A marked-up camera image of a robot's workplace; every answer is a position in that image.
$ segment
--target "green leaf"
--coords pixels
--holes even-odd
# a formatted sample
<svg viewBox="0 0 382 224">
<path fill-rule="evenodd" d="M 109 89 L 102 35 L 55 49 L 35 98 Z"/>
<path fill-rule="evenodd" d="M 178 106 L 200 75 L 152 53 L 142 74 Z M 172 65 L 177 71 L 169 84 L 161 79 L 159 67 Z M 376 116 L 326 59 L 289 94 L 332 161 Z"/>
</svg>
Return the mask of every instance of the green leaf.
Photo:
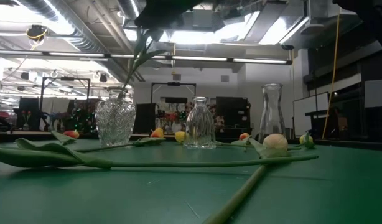
<svg viewBox="0 0 382 224">
<path fill-rule="evenodd" d="M 163 30 L 155 28 L 155 29 L 147 30 L 144 36 L 146 37 L 146 39 L 148 39 L 148 37 L 151 37 L 153 41 L 158 42 L 159 39 L 161 39 L 163 34 L 164 34 Z"/>
<path fill-rule="evenodd" d="M 166 138 L 146 137 L 133 142 L 133 146 L 157 146 L 165 140 Z"/>
<path fill-rule="evenodd" d="M 140 67 L 140 65 L 144 64 L 149 59 L 153 58 L 156 55 L 163 54 L 165 52 L 166 52 L 166 50 L 155 50 L 153 52 L 148 52 L 148 53 L 146 53 L 144 55 L 141 55 L 137 59 L 136 63 L 134 63 L 134 66 L 133 66 L 133 69 L 132 69 L 132 73 L 135 72 Z"/>
<path fill-rule="evenodd" d="M 81 165 L 78 159 L 66 154 L 26 149 L 6 149 L 1 147 L 0 162 L 24 168 L 43 166 L 71 167 Z"/>
<path fill-rule="evenodd" d="M 43 146 L 37 146 L 33 142 L 28 141 L 24 138 L 20 138 L 16 140 L 19 150 L 18 151 L 36 151 L 36 152 L 45 152 L 45 153 L 53 153 L 53 154 L 61 154 L 63 156 L 69 156 L 78 162 L 71 166 L 88 166 L 88 167 L 97 167 L 102 169 L 109 169 L 111 167 L 112 162 L 106 161 L 104 159 L 99 159 L 97 157 L 85 155 L 79 152 L 72 151 L 65 146 L 62 146 L 57 143 L 48 143 Z M 66 161 L 62 161 L 62 165 L 47 164 L 45 166 L 55 166 L 55 167 L 66 167 L 68 166 Z"/>
<path fill-rule="evenodd" d="M 286 149 L 268 149 L 266 146 L 260 144 L 253 138 L 249 138 L 248 141 L 252 144 L 252 146 L 255 148 L 256 152 L 262 159 L 288 156 Z"/>
<path fill-rule="evenodd" d="M 51 131 L 52 135 L 57 139 L 59 140 L 63 145 L 67 145 L 67 144 L 71 144 L 71 143 L 74 143 L 76 141 L 76 139 L 70 137 L 70 136 L 66 136 L 64 134 L 60 134 L 56 131 Z"/>
<path fill-rule="evenodd" d="M 313 149 L 313 148 L 315 148 L 315 144 L 310 141 L 310 138 L 311 138 L 310 133 L 306 132 L 306 134 L 304 136 L 304 146 L 308 149 Z"/>
</svg>

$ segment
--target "clear glass bottle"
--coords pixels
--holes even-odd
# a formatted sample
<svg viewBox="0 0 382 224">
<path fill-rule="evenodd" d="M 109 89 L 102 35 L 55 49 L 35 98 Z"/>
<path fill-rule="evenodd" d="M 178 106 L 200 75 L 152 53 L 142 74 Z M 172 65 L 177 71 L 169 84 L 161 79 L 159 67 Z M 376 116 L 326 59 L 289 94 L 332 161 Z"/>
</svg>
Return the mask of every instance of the clear glass bottle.
<svg viewBox="0 0 382 224">
<path fill-rule="evenodd" d="M 260 120 L 259 142 L 263 143 L 270 134 L 283 134 L 285 136 L 284 117 L 281 111 L 281 84 L 267 84 L 263 90 L 263 113 Z"/>
<path fill-rule="evenodd" d="M 213 115 L 206 107 L 207 99 L 197 96 L 195 106 L 187 118 L 184 146 L 197 149 L 216 148 L 215 122 Z"/>
<path fill-rule="evenodd" d="M 136 120 L 136 105 L 126 101 L 120 88 L 109 90 L 109 99 L 97 103 L 96 128 L 102 146 L 127 144 Z"/>
</svg>

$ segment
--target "tulip leaf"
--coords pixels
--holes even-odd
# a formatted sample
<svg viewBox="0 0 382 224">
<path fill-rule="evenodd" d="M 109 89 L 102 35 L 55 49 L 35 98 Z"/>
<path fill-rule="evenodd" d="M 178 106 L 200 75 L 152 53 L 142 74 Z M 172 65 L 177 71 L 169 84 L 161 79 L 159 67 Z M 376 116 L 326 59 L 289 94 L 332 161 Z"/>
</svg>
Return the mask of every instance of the tulip leaf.
<svg viewBox="0 0 382 224">
<path fill-rule="evenodd" d="M 134 141 L 133 146 L 157 146 L 165 140 L 166 138 L 146 137 Z"/>
<path fill-rule="evenodd" d="M 36 146 L 33 142 L 28 141 L 24 138 L 20 138 L 16 140 L 18 151 L 36 151 L 36 152 L 45 152 L 51 154 L 61 154 L 65 156 L 70 156 L 73 159 L 77 160 L 78 166 L 88 166 L 88 167 L 97 167 L 102 169 L 109 169 L 111 167 L 112 162 L 106 161 L 104 159 L 99 159 L 97 157 L 89 156 L 86 154 L 82 154 L 79 152 L 72 151 L 65 146 L 56 143 L 48 143 L 43 146 Z M 65 167 L 67 163 L 63 161 L 62 165 L 57 166 L 57 164 L 47 164 L 45 166 L 56 166 L 56 167 Z"/>
<path fill-rule="evenodd" d="M 153 58 L 154 56 L 159 55 L 159 54 L 163 54 L 165 52 L 166 52 L 166 50 L 155 50 L 153 52 L 148 52 L 144 55 L 140 55 L 140 57 L 134 63 L 134 66 L 133 66 L 133 69 L 131 70 L 131 72 L 132 73 L 135 72 L 142 64 L 144 64 L 146 61 Z"/>
<path fill-rule="evenodd" d="M 315 147 L 315 144 L 314 142 L 312 142 L 312 139 L 310 141 L 310 133 L 309 132 L 306 132 L 305 136 L 304 136 L 304 140 L 303 140 L 303 143 L 304 143 L 304 146 L 308 149 L 313 149 Z"/>
<path fill-rule="evenodd" d="M 70 136 L 66 136 L 64 134 L 61 134 L 61 133 L 58 133 L 56 131 L 51 131 L 52 135 L 57 139 L 59 140 L 62 145 L 67 145 L 67 144 L 71 144 L 71 143 L 74 143 L 76 141 L 75 138 L 72 138 Z"/>
</svg>

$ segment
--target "table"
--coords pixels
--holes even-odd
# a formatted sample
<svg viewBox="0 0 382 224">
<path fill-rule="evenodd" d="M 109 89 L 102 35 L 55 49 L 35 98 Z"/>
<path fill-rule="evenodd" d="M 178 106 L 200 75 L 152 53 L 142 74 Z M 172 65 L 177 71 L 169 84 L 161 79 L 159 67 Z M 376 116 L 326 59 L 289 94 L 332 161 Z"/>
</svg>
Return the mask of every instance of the table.
<svg viewBox="0 0 382 224">
<path fill-rule="evenodd" d="M 79 139 L 69 147 L 97 144 Z M 239 161 L 254 159 L 253 150 L 191 150 L 164 142 L 93 155 L 114 161 Z M 381 151 L 317 146 L 311 153 L 320 158 L 272 168 L 228 223 L 382 223 Z M 27 170 L 0 163 L 0 224 L 200 224 L 256 169 Z"/>
</svg>

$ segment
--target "ceiling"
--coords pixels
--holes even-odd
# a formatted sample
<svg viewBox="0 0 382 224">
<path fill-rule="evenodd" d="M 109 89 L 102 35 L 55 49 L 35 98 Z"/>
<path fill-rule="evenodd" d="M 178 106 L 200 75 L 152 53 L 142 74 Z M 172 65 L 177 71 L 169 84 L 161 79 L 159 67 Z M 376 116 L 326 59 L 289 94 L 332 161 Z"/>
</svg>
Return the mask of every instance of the ceiling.
<svg viewBox="0 0 382 224">
<path fill-rule="evenodd" d="M 125 17 L 129 15 L 124 15 L 125 12 L 129 12 L 129 7 L 124 9 L 124 4 L 127 2 L 125 0 L 100 0 L 101 5 L 104 7 L 99 7 L 89 0 L 38 0 L 37 2 L 50 1 L 54 6 L 66 9 L 63 12 L 63 17 L 59 17 L 58 20 L 66 19 L 74 23 L 72 27 L 75 27 L 75 31 L 78 29 L 77 37 L 85 35 L 90 40 L 92 40 L 100 52 L 103 53 L 119 53 L 119 54 L 130 54 L 134 48 L 134 37 L 131 35 L 134 32 L 131 30 L 132 20 L 124 20 Z M 145 1 L 142 0 L 129 0 L 134 1 L 137 4 L 139 12 L 142 11 L 145 6 Z M 222 11 L 218 11 L 219 14 L 223 15 L 225 13 L 226 6 L 230 6 L 232 2 L 230 0 L 222 1 L 227 5 L 219 6 L 218 8 Z M 296 28 L 296 25 L 300 24 L 305 18 L 304 9 L 311 8 L 310 5 L 305 6 L 304 2 L 301 0 L 289 0 L 283 1 L 281 4 L 271 4 L 272 1 L 241 1 L 244 9 L 242 11 L 246 19 L 252 18 L 253 15 L 256 17 L 254 20 L 245 20 L 241 27 L 232 24 L 231 29 L 224 31 L 217 31 L 216 33 L 209 33 L 207 35 L 214 35 L 215 40 L 207 41 L 204 39 L 205 36 L 195 36 L 189 38 L 190 36 L 181 36 L 175 39 L 180 31 L 184 31 L 185 28 L 170 28 L 165 29 L 166 41 L 172 40 L 177 42 L 158 42 L 153 45 L 155 49 L 165 49 L 168 54 L 175 52 L 176 55 L 184 56 L 198 56 L 198 57 L 238 57 L 238 58 L 268 58 L 268 59 L 279 59 L 287 60 L 289 59 L 289 52 L 283 50 L 280 45 L 272 45 L 279 42 L 281 39 L 286 37 L 286 34 L 290 33 Z M 212 11 L 212 1 L 204 1 L 201 5 L 195 6 L 193 13 L 195 15 L 207 15 L 208 18 L 212 17 L 214 13 Z M 103 14 L 102 11 L 108 11 L 109 17 L 103 16 L 108 22 L 108 27 L 105 23 L 101 21 L 100 15 Z M 333 15 L 326 15 L 327 19 L 322 19 L 321 21 L 331 21 Z M 314 15 L 311 14 L 310 22 L 314 22 Z M 192 19 L 194 23 L 198 23 L 198 17 L 194 16 Z M 355 23 L 358 23 L 356 16 L 350 16 L 345 18 L 350 24 L 345 27 L 349 29 Z M 208 24 L 212 26 L 217 22 L 210 22 L 205 20 Z M 42 44 L 35 47 L 35 50 L 49 51 L 49 52 L 79 52 L 79 47 L 76 45 L 76 39 L 73 35 L 69 35 L 69 32 L 65 35 L 57 33 L 58 29 L 54 23 L 47 21 L 43 17 L 43 14 L 36 14 L 34 11 L 25 9 L 22 6 L 6 6 L 0 5 L 0 49 L 6 50 L 30 50 L 35 43 L 31 41 L 26 36 L 26 30 L 32 24 L 42 24 L 47 26 L 50 31 L 46 38 L 43 40 Z M 329 30 L 333 29 L 333 22 L 329 22 Z M 115 28 L 123 31 L 122 34 L 125 35 L 121 38 L 122 41 L 118 41 L 112 35 L 112 31 Z M 217 39 L 216 36 L 221 33 L 221 37 L 231 37 L 236 36 L 236 39 Z M 300 32 L 295 32 L 294 36 L 289 38 L 283 44 L 295 45 L 297 48 L 321 44 L 320 40 L 315 37 L 318 34 L 310 36 L 301 36 Z M 203 44 L 184 44 L 185 40 L 197 41 Z M 90 60 L 49 60 L 49 59 L 26 59 L 23 62 L 23 58 L 18 57 L 6 57 L 0 58 L 1 67 L 4 67 L 4 75 L 2 82 L 2 92 L 5 93 L 33 93 L 40 94 L 40 87 L 35 85 L 40 85 L 40 77 L 76 77 L 76 78 L 90 78 L 92 91 L 91 96 L 107 96 L 108 92 L 102 90 L 101 87 L 108 86 L 120 86 L 121 82 L 126 78 L 126 65 L 127 61 L 125 59 L 115 59 L 109 60 L 109 62 L 96 62 Z M 140 69 L 140 76 L 132 80 L 134 82 L 159 82 L 160 77 L 162 81 L 167 81 L 167 77 L 162 75 L 154 76 L 156 74 L 168 73 L 167 71 L 172 70 L 172 67 L 176 68 L 197 68 L 197 69 L 223 69 L 228 70 L 227 73 L 236 73 L 242 67 L 240 63 L 220 63 L 220 62 L 189 62 L 189 61 L 178 61 L 173 63 L 172 61 L 148 61 Z M 21 78 L 21 73 L 28 72 L 33 74 L 33 76 L 39 77 L 33 80 L 24 80 Z M 107 74 L 107 82 L 100 82 L 100 74 Z M 194 79 L 199 79 L 200 75 L 196 75 Z M 192 82 L 193 77 L 187 75 L 187 80 Z M 85 83 L 75 81 L 71 84 L 57 81 L 62 86 L 83 86 Z M 19 91 L 17 89 L 18 85 L 24 85 L 26 91 Z M 84 88 L 77 88 L 77 91 L 72 94 L 83 96 L 86 93 Z M 62 94 L 57 91 L 57 87 L 48 88 L 45 94 Z"/>
</svg>

